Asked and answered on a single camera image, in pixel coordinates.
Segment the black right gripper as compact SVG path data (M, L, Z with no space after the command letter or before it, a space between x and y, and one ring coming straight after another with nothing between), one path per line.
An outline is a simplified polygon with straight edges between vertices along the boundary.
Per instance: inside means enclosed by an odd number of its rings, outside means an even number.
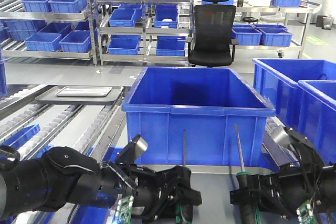
M290 218L291 212L280 197L280 189L264 175L236 174L239 188L230 191L230 203L239 206L240 217L259 218L260 212Z

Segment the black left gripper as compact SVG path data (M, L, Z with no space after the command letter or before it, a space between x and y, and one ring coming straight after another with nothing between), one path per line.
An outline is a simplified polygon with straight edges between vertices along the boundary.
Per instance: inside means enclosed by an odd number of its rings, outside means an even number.
M191 174L189 168L180 165L158 172L131 166L131 178L137 182L132 218L192 221L194 207L202 204L202 197L200 191L191 188Z

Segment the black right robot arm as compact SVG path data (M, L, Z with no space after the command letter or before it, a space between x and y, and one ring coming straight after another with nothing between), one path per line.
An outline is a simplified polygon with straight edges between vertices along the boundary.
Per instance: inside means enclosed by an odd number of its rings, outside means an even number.
M309 139L291 127L279 126L270 137L296 160L269 175L237 173L239 188L230 192L230 203L239 206L241 222L260 223L260 212L269 212L299 223L322 223L326 214L333 223L335 164L326 165Z

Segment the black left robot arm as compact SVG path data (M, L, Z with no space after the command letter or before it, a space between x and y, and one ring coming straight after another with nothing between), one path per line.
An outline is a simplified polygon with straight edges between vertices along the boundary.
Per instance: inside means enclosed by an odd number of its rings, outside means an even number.
M27 211L55 212L71 203L114 208L114 219L150 223L174 218L191 223L201 193L191 188L191 170L176 165L154 171L136 164L147 150L135 136L114 161L97 162L69 147L54 147L39 158L21 160L10 146L1 147L1 219Z

